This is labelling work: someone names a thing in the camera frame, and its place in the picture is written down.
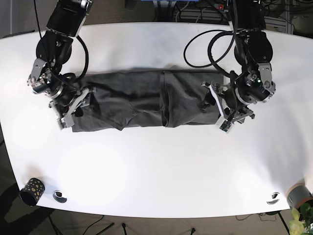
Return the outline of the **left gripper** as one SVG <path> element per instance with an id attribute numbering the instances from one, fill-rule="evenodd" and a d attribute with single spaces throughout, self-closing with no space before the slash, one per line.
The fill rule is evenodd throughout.
<path id="1" fill-rule="evenodd" d="M 202 86 L 207 89 L 202 106 L 204 108 L 217 107 L 219 117 L 216 125 L 223 132 L 229 133 L 235 123 L 243 124 L 247 117 L 255 119 L 254 112 L 248 108 L 249 103 L 240 101 L 236 96 L 235 89 L 229 84 L 220 85 L 204 81 Z"/>

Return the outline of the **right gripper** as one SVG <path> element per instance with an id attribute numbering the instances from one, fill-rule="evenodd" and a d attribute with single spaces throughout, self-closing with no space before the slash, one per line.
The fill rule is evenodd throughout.
<path id="1" fill-rule="evenodd" d="M 72 127 L 75 124 L 74 117 L 83 116 L 83 108 L 90 105 L 90 94 L 89 88 L 75 91 L 66 86 L 59 86 L 53 93 L 48 92 L 48 97 L 52 99 L 49 108 L 57 114 L 61 130 Z"/>

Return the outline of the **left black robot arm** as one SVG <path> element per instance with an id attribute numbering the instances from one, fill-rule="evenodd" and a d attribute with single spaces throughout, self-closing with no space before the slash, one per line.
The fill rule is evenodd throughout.
<path id="1" fill-rule="evenodd" d="M 255 118 L 248 108 L 250 104 L 267 102 L 275 93 L 271 60 L 273 49 L 265 33 L 266 23 L 259 0 L 226 0 L 224 10 L 232 31 L 221 31 L 208 45 L 208 58 L 214 68 L 228 77 L 227 85 L 203 83 L 208 89 L 206 102 L 217 105 L 220 117 L 217 125 L 229 132 L 236 123 L 244 123 L 246 117 Z M 223 36 L 230 35 L 235 42 L 234 55 L 242 72 L 226 72 L 213 59 L 212 47 Z"/>

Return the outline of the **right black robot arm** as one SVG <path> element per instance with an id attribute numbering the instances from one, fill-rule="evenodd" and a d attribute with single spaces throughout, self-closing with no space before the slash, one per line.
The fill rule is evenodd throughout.
<path id="1" fill-rule="evenodd" d="M 36 47 L 36 60 L 27 80 L 35 94 L 45 94 L 51 99 L 49 107 L 57 116 L 61 129 L 74 125 L 74 116 L 82 115 L 82 107 L 90 103 L 90 88 L 82 87 L 81 81 L 89 67 L 89 52 L 78 35 L 93 5 L 91 0 L 59 0 L 40 34 Z M 62 66 L 72 53 L 73 40 L 77 39 L 85 52 L 85 65 L 79 76 L 61 74 Z"/>

